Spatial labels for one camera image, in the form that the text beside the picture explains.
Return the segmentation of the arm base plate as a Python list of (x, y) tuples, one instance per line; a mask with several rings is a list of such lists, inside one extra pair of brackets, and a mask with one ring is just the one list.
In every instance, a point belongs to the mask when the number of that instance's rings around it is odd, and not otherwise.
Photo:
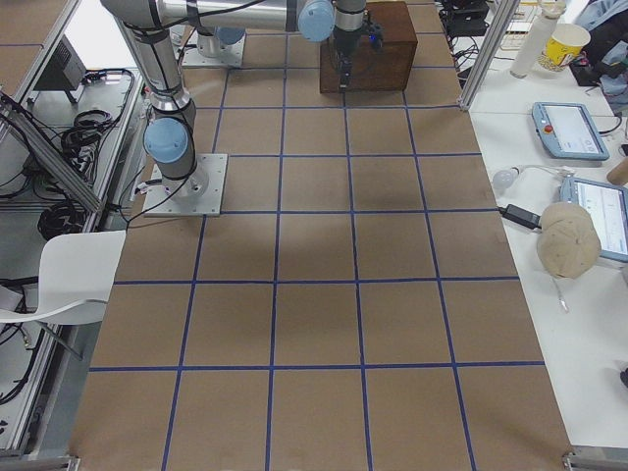
[(213, 34), (194, 32), (183, 48), (184, 68), (240, 68), (245, 30), (218, 27)]
[(227, 154), (200, 153), (196, 155), (196, 170), (182, 183), (162, 181), (161, 171), (154, 164), (151, 179), (159, 180), (145, 192), (142, 210), (148, 217), (192, 217), (221, 214)]

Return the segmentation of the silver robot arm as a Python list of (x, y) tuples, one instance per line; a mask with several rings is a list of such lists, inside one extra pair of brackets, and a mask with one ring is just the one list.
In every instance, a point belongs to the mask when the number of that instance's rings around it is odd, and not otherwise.
[(196, 47), (201, 56), (218, 59), (245, 36), (245, 29), (239, 27), (212, 26), (197, 32)]
[(144, 148), (173, 199), (202, 194), (209, 175), (195, 154), (195, 104), (183, 83), (170, 30), (189, 25), (225, 44), (253, 29), (297, 32), (311, 42), (332, 38), (340, 58), (340, 84), (347, 86), (352, 56), (367, 34), (363, 1), (105, 1), (128, 41), (150, 90), (154, 121)]

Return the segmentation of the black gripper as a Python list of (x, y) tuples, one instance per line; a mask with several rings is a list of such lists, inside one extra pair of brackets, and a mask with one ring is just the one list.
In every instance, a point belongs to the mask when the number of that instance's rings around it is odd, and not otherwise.
[(351, 80), (351, 57), (359, 47), (362, 32), (360, 29), (344, 30), (335, 27), (334, 47), (339, 59), (339, 91), (346, 91)]

